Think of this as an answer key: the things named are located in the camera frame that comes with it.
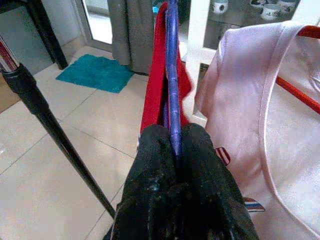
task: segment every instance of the red towel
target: red towel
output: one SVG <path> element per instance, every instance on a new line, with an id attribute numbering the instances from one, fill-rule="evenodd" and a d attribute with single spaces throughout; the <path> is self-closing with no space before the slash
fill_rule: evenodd
<path id="1" fill-rule="evenodd" d="M 166 78 L 166 19 L 165 12 L 168 4 L 164 2 L 159 9 L 155 23 L 154 47 L 152 66 L 144 100 L 144 109 L 141 121 L 142 132 L 144 128 L 152 124 L 164 125 L 163 109 L 164 102 L 168 98 L 168 80 Z M 180 53 L 177 56 L 177 75 L 179 86 L 180 119 L 181 126 L 189 123 L 184 115 L 182 99 L 191 91 L 191 82 L 186 68 L 181 62 Z"/>

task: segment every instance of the teal bath mat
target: teal bath mat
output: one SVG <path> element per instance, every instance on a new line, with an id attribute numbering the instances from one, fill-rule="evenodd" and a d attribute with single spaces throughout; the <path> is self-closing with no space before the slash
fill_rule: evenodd
<path id="1" fill-rule="evenodd" d="M 111 93 L 120 93 L 133 74 L 116 60 L 86 54 L 66 68 L 56 79 Z"/>

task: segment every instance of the blue pole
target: blue pole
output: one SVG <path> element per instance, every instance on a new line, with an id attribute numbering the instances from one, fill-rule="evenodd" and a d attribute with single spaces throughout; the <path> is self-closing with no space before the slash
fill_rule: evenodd
<path id="1" fill-rule="evenodd" d="M 165 71 L 168 79 L 170 140 L 179 168 L 181 156 L 181 122 L 177 74 L 178 1 L 170 0 L 166 12 Z"/>

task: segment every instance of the white cabinet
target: white cabinet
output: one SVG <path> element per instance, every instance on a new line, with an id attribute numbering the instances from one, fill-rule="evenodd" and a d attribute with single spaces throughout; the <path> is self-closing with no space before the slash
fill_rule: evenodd
<path id="1" fill-rule="evenodd" d="M 266 21 L 260 16 L 263 9 L 257 7 L 255 3 L 259 4 L 263 0 L 225 0 L 228 2 L 228 6 L 222 14 L 214 12 L 213 4 L 215 1 L 223 2 L 221 0 L 191 0 L 189 17 L 186 69 L 194 88 L 183 101 L 183 108 L 192 122 L 202 126 L 206 124 L 206 119 L 197 111 L 194 101 L 198 84 L 200 84 L 199 79 L 201 79 L 201 65 L 211 63 L 219 40 L 226 30 L 286 20 L 318 25 L 320 19 L 318 0 L 296 0 L 296 8 L 291 9 L 291 12 L 287 14 L 281 13 L 273 21 Z"/>

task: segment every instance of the gray curtain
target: gray curtain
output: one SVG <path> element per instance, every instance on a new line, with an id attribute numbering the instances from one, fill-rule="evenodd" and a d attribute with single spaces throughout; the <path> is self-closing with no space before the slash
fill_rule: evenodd
<path id="1" fill-rule="evenodd" d="M 149 74 L 154 42 L 152 0 L 107 0 L 112 55 L 121 65 Z"/>

